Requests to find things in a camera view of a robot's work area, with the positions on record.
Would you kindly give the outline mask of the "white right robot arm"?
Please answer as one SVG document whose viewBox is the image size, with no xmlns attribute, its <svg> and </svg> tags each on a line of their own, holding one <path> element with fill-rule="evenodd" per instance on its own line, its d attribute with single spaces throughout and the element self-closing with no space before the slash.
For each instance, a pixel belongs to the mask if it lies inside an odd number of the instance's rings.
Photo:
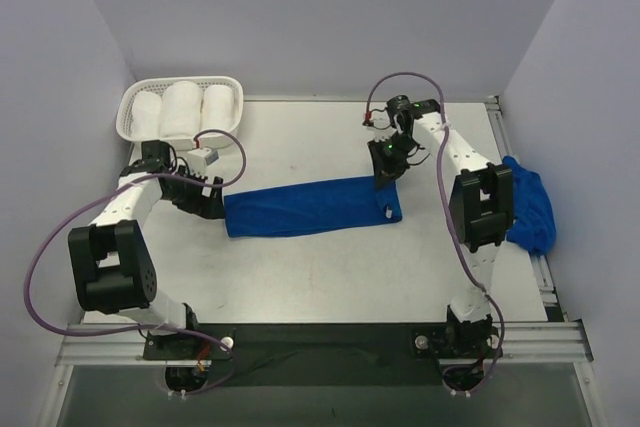
<svg viewBox="0 0 640 427">
<path fill-rule="evenodd" d="M 375 189 L 416 167 L 413 155 L 420 151 L 436 162 L 446 226 L 463 269 L 447 307 L 443 343 L 452 355 L 463 357 L 495 334 L 487 295 L 498 249 L 514 220 L 512 171 L 477 152 L 442 119 L 434 99 L 412 102 L 399 95 L 383 111 L 388 134 L 367 143 Z"/>
</svg>

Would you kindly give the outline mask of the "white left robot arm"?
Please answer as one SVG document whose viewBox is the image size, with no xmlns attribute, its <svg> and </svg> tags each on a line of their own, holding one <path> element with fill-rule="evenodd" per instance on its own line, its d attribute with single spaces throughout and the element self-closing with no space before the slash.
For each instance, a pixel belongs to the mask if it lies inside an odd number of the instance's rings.
<svg viewBox="0 0 640 427">
<path fill-rule="evenodd" d="M 191 307 L 159 289 L 142 226 L 160 201 L 207 220 L 224 218 L 225 210 L 220 188 L 205 194 L 199 185 L 207 181 L 206 170 L 218 152 L 200 147 L 176 160 L 172 154 L 173 147 L 166 142 L 144 141 L 141 158 L 120 173 L 118 186 L 125 190 L 91 224 L 72 229 L 68 247 L 84 311 L 150 325 L 151 342 L 188 359 L 202 346 L 197 318 Z"/>
</svg>

